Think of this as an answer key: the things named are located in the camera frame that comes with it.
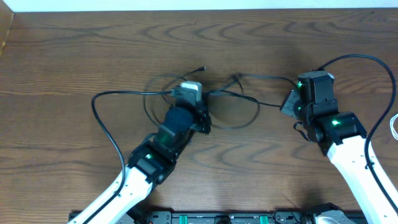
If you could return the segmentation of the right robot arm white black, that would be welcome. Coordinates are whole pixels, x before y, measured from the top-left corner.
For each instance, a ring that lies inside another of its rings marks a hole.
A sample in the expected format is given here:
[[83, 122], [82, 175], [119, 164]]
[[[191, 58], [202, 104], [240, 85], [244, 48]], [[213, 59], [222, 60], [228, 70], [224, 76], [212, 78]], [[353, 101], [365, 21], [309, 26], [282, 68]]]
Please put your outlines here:
[[358, 117], [338, 110], [333, 83], [333, 75], [325, 71], [299, 75], [280, 110], [297, 120], [305, 140], [318, 144], [338, 169], [368, 223], [397, 223], [397, 212], [388, 201], [397, 201], [397, 190], [366, 142]]

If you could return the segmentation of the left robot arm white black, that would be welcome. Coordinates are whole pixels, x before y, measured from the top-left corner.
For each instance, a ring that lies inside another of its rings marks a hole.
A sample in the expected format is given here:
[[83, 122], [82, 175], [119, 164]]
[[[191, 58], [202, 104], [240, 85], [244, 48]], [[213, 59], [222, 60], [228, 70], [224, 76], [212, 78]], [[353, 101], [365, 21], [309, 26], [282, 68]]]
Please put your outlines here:
[[208, 134], [206, 106], [171, 107], [153, 140], [141, 143], [114, 182], [70, 223], [117, 223], [174, 171], [177, 159], [195, 133]]

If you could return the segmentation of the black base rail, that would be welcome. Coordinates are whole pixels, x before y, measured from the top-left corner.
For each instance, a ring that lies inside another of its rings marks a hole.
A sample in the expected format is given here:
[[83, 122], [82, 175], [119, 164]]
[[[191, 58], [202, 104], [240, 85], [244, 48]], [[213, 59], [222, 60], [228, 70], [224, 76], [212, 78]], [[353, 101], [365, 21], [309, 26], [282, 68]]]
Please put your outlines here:
[[143, 211], [132, 208], [115, 221], [116, 224], [296, 224], [296, 223], [366, 223], [361, 212], [343, 213], [336, 205], [317, 205], [306, 212], [280, 208], [262, 213], [206, 213], [173, 212], [167, 210]]

